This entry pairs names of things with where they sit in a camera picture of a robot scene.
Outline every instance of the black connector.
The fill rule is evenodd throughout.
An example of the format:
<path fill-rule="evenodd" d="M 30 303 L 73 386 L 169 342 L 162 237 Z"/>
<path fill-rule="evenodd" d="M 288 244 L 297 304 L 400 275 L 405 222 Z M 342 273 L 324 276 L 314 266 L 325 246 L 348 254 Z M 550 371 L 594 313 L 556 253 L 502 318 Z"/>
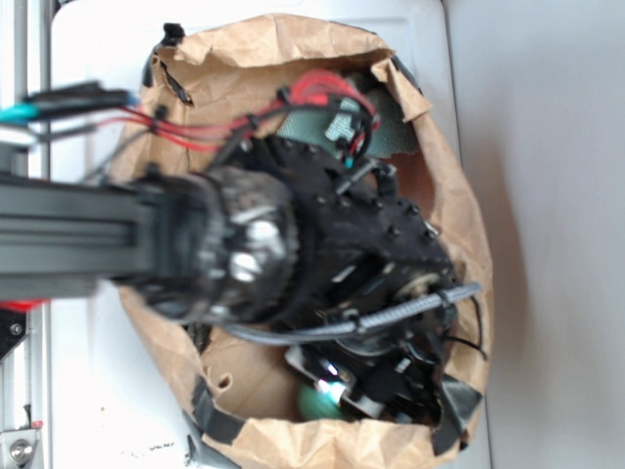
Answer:
<path fill-rule="evenodd" d="M 94 110 L 125 107 L 133 103 L 125 90 L 105 90 L 97 82 L 82 83 L 29 96 L 25 103 L 35 106 L 40 120 L 69 117 Z"/>

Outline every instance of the black zip tie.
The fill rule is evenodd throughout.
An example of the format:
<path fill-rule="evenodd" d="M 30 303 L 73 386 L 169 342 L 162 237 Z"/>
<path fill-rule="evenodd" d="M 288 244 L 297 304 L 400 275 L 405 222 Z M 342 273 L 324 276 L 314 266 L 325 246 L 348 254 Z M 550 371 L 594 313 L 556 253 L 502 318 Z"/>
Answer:
<path fill-rule="evenodd" d="M 169 113 L 169 109 L 165 105 L 158 105 L 156 110 L 154 111 L 154 117 L 152 118 L 152 123 L 149 126 L 149 132 L 155 134 L 158 130 L 158 123 L 165 120 L 167 114 Z"/>
<path fill-rule="evenodd" d="M 259 119 L 258 115 L 256 114 L 247 114 L 245 117 L 247 118 L 249 124 L 252 126 L 252 130 L 256 132 L 261 126 L 261 119 Z"/>
<path fill-rule="evenodd" d="M 444 290 L 437 291 L 437 295 L 440 297 L 440 302 L 441 302 L 440 306 L 444 308 L 445 310 L 449 308 L 450 305 L 453 304 L 451 301 L 449 301 L 449 295 L 447 295 L 446 291 Z"/>
<path fill-rule="evenodd" d="M 352 314 L 346 315 L 346 316 L 344 316 L 344 319 L 348 320 L 349 322 L 351 322 L 354 325 L 354 331 L 358 335 L 363 335 L 363 334 L 366 334 L 368 332 L 368 329 L 364 325 L 362 325 L 361 317 L 360 317 L 360 314 L 358 312 L 354 312 Z"/>
<path fill-rule="evenodd" d="M 291 104 L 291 90 L 287 88 L 286 86 L 283 86 L 282 88 L 278 88 L 275 94 L 277 95 L 277 98 L 283 101 L 286 105 Z"/>

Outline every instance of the green object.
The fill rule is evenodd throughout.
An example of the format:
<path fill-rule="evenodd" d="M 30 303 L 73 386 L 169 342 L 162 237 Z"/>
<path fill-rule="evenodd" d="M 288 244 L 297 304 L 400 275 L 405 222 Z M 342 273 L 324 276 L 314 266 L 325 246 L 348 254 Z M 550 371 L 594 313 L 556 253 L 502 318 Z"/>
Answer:
<path fill-rule="evenodd" d="M 38 115 L 37 107 L 24 103 L 0 110 L 0 122 L 21 122 L 34 119 Z"/>
<path fill-rule="evenodd" d="M 340 383 L 330 384 L 330 386 L 336 385 L 342 386 Z M 336 396 L 332 396 L 331 392 L 317 391 L 308 384 L 302 385 L 297 397 L 298 408 L 306 420 L 318 420 L 321 418 L 346 420 L 346 416 L 337 405 L 337 402 Z"/>
<path fill-rule="evenodd" d="M 412 126 L 403 122 L 401 106 L 381 85 L 368 89 L 364 96 L 376 108 L 381 119 L 380 128 L 373 133 L 367 151 L 370 156 L 388 158 L 398 153 L 414 153 L 419 144 Z M 351 99 L 341 101 L 341 108 L 357 110 Z M 340 156 L 336 148 L 339 138 L 350 140 L 354 135 L 352 119 L 347 114 L 330 111 L 300 110 L 291 112 L 278 129 L 280 137 L 317 145 L 330 154 Z"/>

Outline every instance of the crumpled paper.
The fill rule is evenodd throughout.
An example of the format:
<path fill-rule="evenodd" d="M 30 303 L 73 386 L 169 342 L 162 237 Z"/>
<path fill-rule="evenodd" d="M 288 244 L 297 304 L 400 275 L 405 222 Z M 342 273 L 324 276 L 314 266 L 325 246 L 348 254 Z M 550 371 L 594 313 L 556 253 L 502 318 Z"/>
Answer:
<path fill-rule="evenodd" d="M 483 348 L 493 340 L 492 263 L 479 207 L 456 155 L 428 114 L 430 103 L 396 68 L 394 52 L 377 35 L 329 21 L 267 15 L 200 32 L 177 47 L 157 49 L 151 58 L 153 83 L 142 91 L 148 111 L 165 105 L 168 119 L 188 125 L 225 123 L 267 105 L 275 90 L 312 68 L 370 70 L 400 104 L 414 127 L 420 152 L 396 155 L 394 164 L 404 195 L 413 198 L 440 232 L 440 242 L 464 281 L 483 288 Z M 167 81 L 180 83 L 191 104 L 183 104 Z M 267 132 L 277 128 L 279 121 Z M 122 140 L 139 128 L 128 125 Z M 201 171 L 212 153 L 177 147 L 145 135 L 114 162 L 119 180 L 139 177 L 148 162 L 166 174 Z M 459 444 L 435 456 L 433 430 L 363 419 L 292 422 L 297 412 L 297 378 L 281 365 L 281 354 L 214 329 L 212 343 L 200 357 L 186 333 L 145 306 L 130 288 L 121 288 L 124 308 L 181 408 L 192 415 L 197 376 L 204 379 L 217 408 L 241 417 L 245 425 L 231 444 L 204 435 L 204 442 L 248 468 L 420 468 L 452 460 Z M 473 305 L 459 305 L 456 335 L 479 341 Z M 485 392 L 489 362 L 480 353 L 454 344 L 445 373 Z M 463 435 L 471 441 L 476 411 Z"/>

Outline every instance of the metal frame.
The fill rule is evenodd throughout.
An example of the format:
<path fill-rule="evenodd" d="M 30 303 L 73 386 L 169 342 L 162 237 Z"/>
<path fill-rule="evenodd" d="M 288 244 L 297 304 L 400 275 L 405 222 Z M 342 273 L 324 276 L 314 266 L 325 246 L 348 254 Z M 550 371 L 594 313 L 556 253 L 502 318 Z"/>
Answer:
<path fill-rule="evenodd" d="M 0 107 L 10 106 L 27 93 L 49 88 L 50 36 L 55 8 L 54 0 L 0 1 Z M 49 148 L 41 146 L 30 152 L 14 171 L 47 178 Z M 26 328 L 26 339 L 0 364 L 0 461 L 3 469 L 10 468 L 11 464 L 18 467 L 7 458 L 14 437 L 33 445 L 35 454 L 26 467 L 51 467 L 49 308 L 32 312 Z"/>

